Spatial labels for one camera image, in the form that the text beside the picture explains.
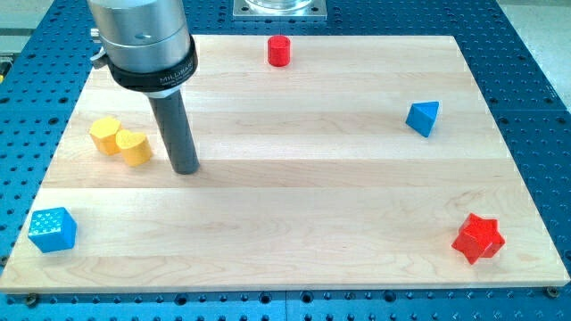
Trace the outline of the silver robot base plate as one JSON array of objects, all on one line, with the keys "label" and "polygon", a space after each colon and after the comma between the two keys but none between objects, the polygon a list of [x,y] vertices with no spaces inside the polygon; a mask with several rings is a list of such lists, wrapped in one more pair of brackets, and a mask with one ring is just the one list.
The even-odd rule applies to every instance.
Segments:
[{"label": "silver robot base plate", "polygon": [[326,0],[234,0],[236,21],[327,19]]}]

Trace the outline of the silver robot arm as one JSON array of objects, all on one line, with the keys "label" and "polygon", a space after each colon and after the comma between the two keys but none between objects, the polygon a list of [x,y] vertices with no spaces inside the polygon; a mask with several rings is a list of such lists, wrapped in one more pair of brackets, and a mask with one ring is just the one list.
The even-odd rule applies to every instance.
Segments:
[{"label": "silver robot arm", "polygon": [[91,58],[120,86],[150,98],[177,92],[198,65],[181,0],[88,0],[102,48]]}]

